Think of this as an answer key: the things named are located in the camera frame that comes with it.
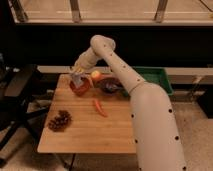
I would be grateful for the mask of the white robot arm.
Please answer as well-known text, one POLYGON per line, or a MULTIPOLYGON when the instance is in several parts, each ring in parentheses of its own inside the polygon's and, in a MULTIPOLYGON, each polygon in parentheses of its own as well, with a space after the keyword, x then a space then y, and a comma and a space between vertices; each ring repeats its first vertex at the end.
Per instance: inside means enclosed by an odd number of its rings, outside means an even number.
POLYGON ((94 35, 90 47, 71 68, 74 85, 82 74, 103 59, 130 95, 131 117, 140 171, 186 171, 175 115, 166 91, 146 81, 115 52, 113 39, 94 35))

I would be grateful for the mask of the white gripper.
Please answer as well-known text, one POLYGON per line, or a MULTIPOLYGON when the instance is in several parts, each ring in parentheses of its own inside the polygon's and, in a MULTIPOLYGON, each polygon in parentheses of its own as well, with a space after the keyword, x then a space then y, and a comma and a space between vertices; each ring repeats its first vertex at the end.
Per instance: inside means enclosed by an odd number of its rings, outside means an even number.
POLYGON ((94 53, 92 48, 88 48, 76 60, 72 71, 74 73, 84 73, 94 67, 99 60, 99 57, 94 53))

